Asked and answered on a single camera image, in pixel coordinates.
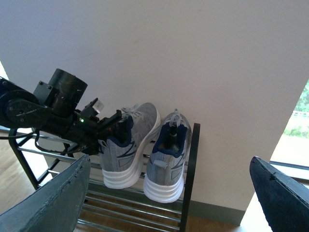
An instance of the white wall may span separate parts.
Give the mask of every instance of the white wall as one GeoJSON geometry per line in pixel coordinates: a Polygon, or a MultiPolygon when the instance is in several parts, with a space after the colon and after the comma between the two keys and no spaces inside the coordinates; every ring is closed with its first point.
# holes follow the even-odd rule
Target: white wall
{"type": "Polygon", "coordinates": [[[1,1],[0,60],[33,91],[56,68],[101,116],[154,103],[201,123],[192,199],[245,210],[309,73],[309,2],[1,1]]]}

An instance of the window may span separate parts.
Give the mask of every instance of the window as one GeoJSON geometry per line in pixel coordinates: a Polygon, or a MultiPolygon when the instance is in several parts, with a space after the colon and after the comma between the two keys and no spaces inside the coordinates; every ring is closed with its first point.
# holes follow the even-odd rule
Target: window
{"type": "Polygon", "coordinates": [[[270,164],[300,181],[309,180],[309,81],[276,146],[270,164]]]}
{"type": "MultiPolygon", "coordinates": [[[[1,61],[0,61],[0,77],[9,80],[1,61]]],[[[0,126],[0,130],[8,132],[9,129],[0,126]]],[[[23,132],[23,133],[30,133],[31,129],[21,128],[21,129],[18,129],[18,131],[23,132]]],[[[28,148],[28,149],[36,150],[37,148],[34,146],[34,139],[31,139],[30,141],[32,141],[31,144],[26,143],[26,144],[24,144],[24,146],[27,146],[26,148],[28,148]]],[[[24,152],[24,156],[25,156],[29,166],[31,167],[34,175],[37,178],[39,178],[42,175],[42,173],[48,168],[48,165],[47,165],[47,162],[46,162],[44,156],[32,154],[32,153],[29,153],[29,152],[24,152]]],[[[51,178],[52,178],[52,176],[51,176],[51,174],[49,174],[44,179],[43,184],[46,183],[47,181],[49,181],[51,178]]]]}

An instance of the black cable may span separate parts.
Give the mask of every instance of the black cable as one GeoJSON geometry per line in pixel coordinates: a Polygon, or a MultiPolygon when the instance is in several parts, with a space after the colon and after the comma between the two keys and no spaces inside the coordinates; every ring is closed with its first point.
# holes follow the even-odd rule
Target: black cable
{"type": "Polygon", "coordinates": [[[31,132],[29,134],[15,135],[15,136],[0,136],[0,139],[21,139],[35,134],[35,132],[31,132]]]}
{"type": "Polygon", "coordinates": [[[52,153],[60,153],[60,154],[73,154],[73,153],[76,153],[76,152],[81,152],[83,150],[86,149],[86,147],[82,148],[78,148],[76,150],[73,150],[73,151],[70,151],[68,152],[66,149],[64,151],[53,151],[53,150],[48,150],[48,149],[45,149],[43,147],[41,147],[39,144],[38,144],[38,140],[40,138],[40,131],[39,130],[36,130],[35,133],[37,134],[35,139],[34,139],[34,145],[37,149],[41,150],[41,151],[44,151],[44,152],[52,152],[52,153]]]}

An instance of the wooden floor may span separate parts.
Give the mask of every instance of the wooden floor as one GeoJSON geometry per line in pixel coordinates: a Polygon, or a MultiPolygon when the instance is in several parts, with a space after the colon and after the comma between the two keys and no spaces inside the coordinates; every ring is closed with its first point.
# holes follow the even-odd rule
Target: wooden floor
{"type": "MultiPolygon", "coordinates": [[[[13,207],[34,192],[7,140],[0,140],[0,213],[13,207]]],[[[189,217],[187,232],[236,232],[240,227],[217,221],[189,217]]],[[[101,232],[78,224],[74,232],[101,232]]]]}

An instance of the green trees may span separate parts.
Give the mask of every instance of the green trees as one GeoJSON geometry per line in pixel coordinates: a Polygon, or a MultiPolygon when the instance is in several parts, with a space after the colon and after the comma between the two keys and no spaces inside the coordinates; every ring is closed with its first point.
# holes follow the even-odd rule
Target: green trees
{"type": "Polygon", "coordinates": [[[304,91],[301,93],[294,110],[309,112],[309,81],[307,82],[304,91]]]}
{"type": "MultiPolygon", "coordinates": [[[[308,112],[309,115],[309,81],[294,109],[295,111],[308,112]]],[[[309,139],[309,118],[293,114],[284,130],[285,135],[309,139]]]]}

